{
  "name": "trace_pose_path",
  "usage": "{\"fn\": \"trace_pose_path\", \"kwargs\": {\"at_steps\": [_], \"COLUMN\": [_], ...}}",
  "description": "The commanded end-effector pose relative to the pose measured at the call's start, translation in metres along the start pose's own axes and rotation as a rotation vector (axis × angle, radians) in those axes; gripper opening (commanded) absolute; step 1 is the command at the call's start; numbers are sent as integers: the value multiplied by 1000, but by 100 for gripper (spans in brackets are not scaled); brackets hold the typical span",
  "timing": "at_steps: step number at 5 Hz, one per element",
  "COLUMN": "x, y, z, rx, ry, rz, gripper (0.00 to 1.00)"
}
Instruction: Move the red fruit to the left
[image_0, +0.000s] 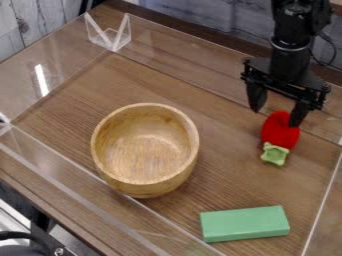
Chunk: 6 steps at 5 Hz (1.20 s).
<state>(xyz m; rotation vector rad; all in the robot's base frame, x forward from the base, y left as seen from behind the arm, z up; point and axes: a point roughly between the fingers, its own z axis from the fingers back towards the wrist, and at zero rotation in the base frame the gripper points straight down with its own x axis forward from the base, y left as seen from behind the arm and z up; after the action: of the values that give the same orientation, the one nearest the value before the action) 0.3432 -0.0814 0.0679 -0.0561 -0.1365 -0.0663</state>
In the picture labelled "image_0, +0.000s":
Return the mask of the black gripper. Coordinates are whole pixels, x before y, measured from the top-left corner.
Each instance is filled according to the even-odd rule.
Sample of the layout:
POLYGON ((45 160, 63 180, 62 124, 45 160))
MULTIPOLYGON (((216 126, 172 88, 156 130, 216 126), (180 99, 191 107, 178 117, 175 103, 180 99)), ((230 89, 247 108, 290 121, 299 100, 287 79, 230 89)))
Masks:
POLYGON ((267 92, 271 91, 297 102, 289 126, 299 127, 309 111, 323 108, 331 86, 311 70, 306 70, 297 79, 277 76, 271 73, 269 58, 247 58, 243 65, 241 79, 246 84, 250 109, 259 112, 267 100, 267 92))

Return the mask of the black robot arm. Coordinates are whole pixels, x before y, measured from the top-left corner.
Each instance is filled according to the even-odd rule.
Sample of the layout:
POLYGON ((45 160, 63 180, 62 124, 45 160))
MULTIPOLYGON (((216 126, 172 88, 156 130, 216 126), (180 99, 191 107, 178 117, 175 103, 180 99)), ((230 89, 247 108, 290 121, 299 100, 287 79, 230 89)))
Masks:
POLYGON ((271 56, 247 58, 241 79, 250 109, 258 113, 273 91, 294 102, 287 126, 301 126, 310 111, 321 110, 331 86, 311 71, 314 38, 331 23, 330 0, 271 0, 275 22, 270 37, 271 56))

